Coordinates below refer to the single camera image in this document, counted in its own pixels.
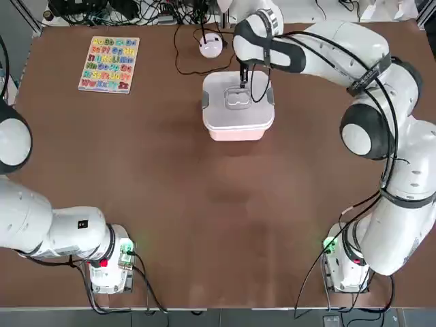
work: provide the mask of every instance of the plastic container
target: plastic container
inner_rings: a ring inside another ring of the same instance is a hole
[[[240,89],[239,83],[239,72],[212,73],[204,79],[203,123],[213,140],[259,140],[274,121],[274,94],[271,84],[269,83],[263,99],[255,103],[251,99],[250,83],[245,89]],[[267,83],[268,76],[264,72],[254,72],[254,99],[262,96]]]

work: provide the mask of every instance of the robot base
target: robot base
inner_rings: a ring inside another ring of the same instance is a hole
[[[133,271],[119,266],[121,253],[121,242],[129,240],[124,227],[112,225],[114,230],[114,251],[107,260],[106,266],[98,268],[89,264],[92,288],[96,294],[116,294],[131,292],[133,286]]]
[[[334,224],[328,233],[328,237],[323,243],[323,248],[339,232],[341,227],[338,223]],[[338,236],[335,242],[326,250],[321,258],[324,265],[323,278],[325,278],[327,290],[338,293],[358,293],[361,280],[364,279],[360,293],[368,291],[368,278],[364,278],[368,273],[368,265],[359,266],[348,259],[342,245],[342,235]]]

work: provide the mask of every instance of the brown tabletop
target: brown tabletop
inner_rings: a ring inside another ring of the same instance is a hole
[[[425,33],[414,21],[367,26],[421,71],[424,92],[414,114],[436,121],[436,65]],[[180,69],[226,65],[231,48],[203,59],[194,29],[177,35]],[[31,126],[33,154],[11,178],[55,208],[96,206],[108,222],[124,225],[168,307],[293,307],[329,228],[344,208],[376,190],[382,163],[343,146],[339,123],[352,99],[342,87],[276,71],[276,117],[265,136],[212,141],[202,123],[204,77],[177,73],[174,31],[45,29],[33,42],[16,105]],[[78,91],[94,35],[140,37],[129,95]],[[238,70],[236,60],[231,68]],[[436,306],[435,247],[432,232],[395,274],[395,306]],[[73,269],[41,267],[9,249],[0,255],[0,307],[88,306]],[[384,306],[389,285],[376,277],[358,305]],[[144,307],[142,282],[109,301]],[[350,301],[332,297],[334,305]],[[318,265],[300,304],[326,306]]]

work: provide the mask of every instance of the robotic arm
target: robotic arm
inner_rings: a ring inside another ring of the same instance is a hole
[[[27,122],[0,99],[0,173],[29,159],[32,136]],[[131,279],[134,250],[120,225],[106,224],[98,208],[54,210],[42,195],[0,176],[0,247],[26,258],[77,255],[89,262],[94,292],[122,292]]]
[[[367,159],[386,159],[392,156],[397,139],[400,159],[395,162],[387,189],[382,188],[381,199],[372,213],[344,230],[326,256],[335,290],[357,292],[366,283],[369,267],[382,275],[400,269],[436,219],[436,126],[411,115],[422,80],[410,64],[391,61],[387,41],[365,27],[324,21],[306,29],[308,34],[288,39],[281,37],[280,9],[271,0],[256,3],[257,8],[236,25],[234,32],[241,87],[247,83],[248,67],[255,64],[319,76],[349,90],[356,87],[358,92],[353,94],[354,100],[340,124],[346,147]],[[367,67],[328,41],[355,54]],[[368,67],[377,68],[373,73],[379,74],[392,102],[397,135],[386,95]],[[334,225],[329,239],[341,227]]]

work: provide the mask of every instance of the white round device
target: white round device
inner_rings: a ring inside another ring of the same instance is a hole
[[[223,40],[216,33],[207,33],[205,37],[200,40],[200,52],[203,57],[213,59],[218,57],[223,50]]]

